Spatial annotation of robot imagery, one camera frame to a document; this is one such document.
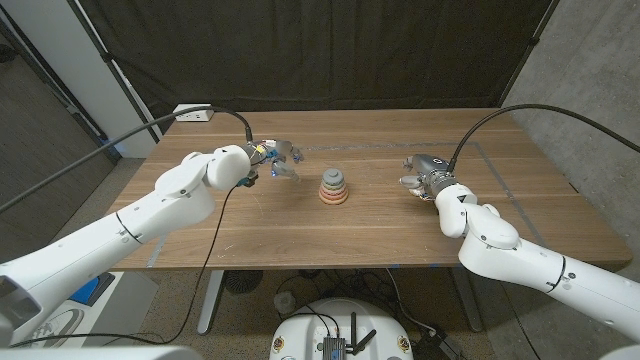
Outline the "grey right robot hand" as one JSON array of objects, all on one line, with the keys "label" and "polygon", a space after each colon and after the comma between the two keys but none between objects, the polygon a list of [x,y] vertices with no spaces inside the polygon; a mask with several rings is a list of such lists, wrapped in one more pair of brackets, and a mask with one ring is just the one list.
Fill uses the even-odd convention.
[{"label": "grey right robot hand", "polygon": [[455,176],[447,171],[448,166],[449,163],[441,158],[415,154],[404,160],[403,167],[416,173],[401,177],[399,183],[412,195],[424,201],[434,201],[442,190],[458,183]]}]

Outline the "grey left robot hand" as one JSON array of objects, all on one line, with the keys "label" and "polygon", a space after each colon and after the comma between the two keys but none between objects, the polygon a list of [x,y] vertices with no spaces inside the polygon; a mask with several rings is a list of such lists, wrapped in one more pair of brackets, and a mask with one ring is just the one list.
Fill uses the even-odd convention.
[{"label": "grey left robot hand", "polygon": [[271,167],[271,175],[283,176],[299,183],[300,177],[287,159],[291,158],[295,164],[304,160],[304,156],[298,147],[286,140],[261,140],[251,141],[242,145],[250,160],[250,170],[246,177],[241,179],[237,186],[251,187],[259,177],[258,168],[261,165]]}]

